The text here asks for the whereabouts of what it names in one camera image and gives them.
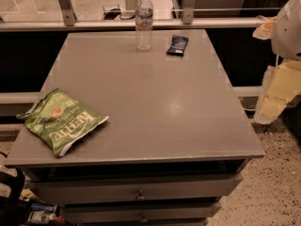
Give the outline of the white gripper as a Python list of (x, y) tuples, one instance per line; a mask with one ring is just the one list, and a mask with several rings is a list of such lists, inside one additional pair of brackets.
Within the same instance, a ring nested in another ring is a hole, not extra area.
[(259, 16), (263, 21), (252, 37), (270, 40), (274, 54), (285, 60), (269, 66), (264, 73), (262, 92), (256, 103), (254, 120), (270, 124), (283, 112), (288, 103), (301, 91), (301, 0), (289, 0), (277, 17)]

